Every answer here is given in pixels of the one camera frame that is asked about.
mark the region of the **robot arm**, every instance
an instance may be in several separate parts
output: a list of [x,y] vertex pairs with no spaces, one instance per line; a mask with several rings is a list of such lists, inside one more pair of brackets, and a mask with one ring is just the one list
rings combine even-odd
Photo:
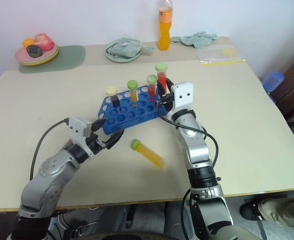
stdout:
[[[161,101],[168,111],[167,119],[205,133],[191,110],[192,83],[174,85],[167,79],[167,86],[170,93],[163,95],[162,85],[158,83]],[[221,185],[217,182],[208,146],[204,141],[205,135],[183,127],[176,128],[191,184],[189,203],[196,236],[201,240],[257,240],[252,233],[233,225]]]
[[62,190],[80,164],[88,158],[93,159],[102,149],[110,149],[121,138],[123,129],[111,135],[106,142],[98,139],[94,132],[105,121],[105,118],[94,123],[81,118],[69,119],[69,136],[73,145],[45,160],[38,174],[23,189],[17,221],[9,239],[40,240],[46,237]]

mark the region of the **green mat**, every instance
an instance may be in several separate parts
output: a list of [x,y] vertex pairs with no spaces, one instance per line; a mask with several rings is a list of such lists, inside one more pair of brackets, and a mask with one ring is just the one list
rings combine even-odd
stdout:
[[60,46],[58,54],[53,60],[38,66],[24,66],[20,64],[19,72],[33,74],[74,69],[82,64],[85,56],[86,50],[83,46]]

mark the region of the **green cap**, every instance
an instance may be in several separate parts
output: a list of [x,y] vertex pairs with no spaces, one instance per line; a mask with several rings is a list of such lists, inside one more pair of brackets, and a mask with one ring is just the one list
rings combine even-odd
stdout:
[[158,78],[154,74],[151,74],[151,75],[149,75],[147,77],[147,81],[148,81],[149,84],[156,84],[157,83],[157,80],[158,80]]
[[131,148],[136,150],[137,146],[140,144],[140,141],[139,140],[134,140],[131,144]]
[[136,89],[138,87],[138,82],[136,80],[130,80],[129,82],[127,82],[127,87],[130,90]]
[[165,62],[156,63],[156,71],[158,73],[163,73],[168,69],[168,65]]

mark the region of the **blue container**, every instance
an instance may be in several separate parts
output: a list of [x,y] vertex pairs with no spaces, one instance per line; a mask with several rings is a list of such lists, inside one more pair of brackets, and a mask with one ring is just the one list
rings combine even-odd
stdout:
[[269,73],[262,82],[263,88],[267,93],[274,91],[285,79],[283,73],[273,71]]
[[[137,107],[132,106],[133,102],[131,101],[129,91],[118,93],[119,107],[113,107],[109,97],[103,100],[98,117],[100,119],[107,118],[106,123],[102,126],[105,134],[112,134],[119,129],[126,129],[158,117],[156,102],[159,100],[159,97],[151,97],[148,94],[147,85],[138,87],[138,90],[140,92],[138,94]],[[167,114],[163,105],[159,106],[159,112],[162,115]]]

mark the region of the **black cable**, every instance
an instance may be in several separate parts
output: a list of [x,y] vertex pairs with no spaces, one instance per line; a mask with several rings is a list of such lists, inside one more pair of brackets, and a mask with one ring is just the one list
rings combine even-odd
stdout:
[[183,128],[183,129],[188,129],[188,130],[191,130],[191,131],[195,131],[195,132],[199,132],[199,133],[202,133],[204,134],[205,136],[208,136],[209,138],[212,139],[213,143],[215,144],[215,147],[216,147],[216,153],[215,153],[215,157],[213,159],[213,162],[212,162],[212,166],[214,167],[216,165],[216,162],[217,162],[217,159],[218,159],[218,153],[219,153],[219,146],[218,146],[218,143],[217,141],[215,140],[215,138],[207,133],[206,131],[202,131],[202,130],[199,130],[199,129],[196,129],[196,128],[193,128],[193,127],[189,127],[189,126],[185,126],[185,125],[181,125],[181,124],[178,124],[178,123],[175,123],[174,121],[170,121],[169,119],[166,119],[165,117],[163,117],[160,113],[159,113],[159,103],[160,104],[163,104],[162,102],[158,101],[157,102],[157,105],[156,105],[156,111],[157,111],[157,114],[159,115],[159,117],[163,120],[163,121],[166,121],[167,123],[169,124],[172,124],[174,126],[177,126],[177,127],[180,127],[180,128]]
[[57,240],[57,239],[55,238],[55,236],[54,236],[51,232],[49,232],[48,230],[47,230],[47,233],[48,233],[48,235],[49,235],[53,240]]
[[186,239],[186,240],[189,240],[189,238],[188,238],[188,235],[187,235],[187,232],[186,232],[185,222],[183,221],[183,210],[184,210],[185,201],[186,201],[186,198],[187,198],[189,192],[190,192],[190,189],[188,189],[187,192],[186,192],[186,194],[183,196],[182,203],[181,203],[181,207],[180,207],[180,221],[181,221],[181,227],[182,227],[183,235],[185,236],[185,239]]
[[191,208],[192,206],[192,197],[191,197],[191,194],[190,194],[190,197],[189,197],[189,208]]
[[62,214],[61,216],[62,216],[63,221],[64,221],[65,224],[67,225],[67,227],[68,227],[69,229],[72,229],[72,227],[69,225],[69,223],[67,223],[64,214]]
[[58,230],[58,232],[59,232],[60,239],[62,240],[62,236],[61,236],[61,232],[60,232],[59,227],[58,227],[57,224],[55,224],[55,223],[54,223],[54,225],[55,225],[55,227],[57,228],[57,230]]
[[35,163],[36,163],[36,158],[37,158],[37,154],[38,154],[38,151],[39,151],[39,148],[40,148],[40,145],[43,141],[43,139],[45,138],[45,136],[53,129],[55,128],[56,126],[62,124],[62,123],[68,123],[68,118],[65,118],[64,120],[61,120],[59,122],[57,122],[56,124],[52,125],[50,128],[47,129],[47,131],[45,131],[45,133],[41,136],[38,144],[37,144],[37,147],[36,147],[36,150],[35,150],[35,153],[33,154],[33,158],[32,158],[32,162],[31,162],[31,168],[30,168],[30,177],[29,177],[29,180],[31,181],[33,179],[33,170],[35,168]]
[[[202,126],[202,128],[203,128],[203,131],[207,132],[207,130],[205,129],[204,126]],[[206,138],[207,138],[207,135],[205,135],[205,137],[203,138],[203,140],[205,140]]]

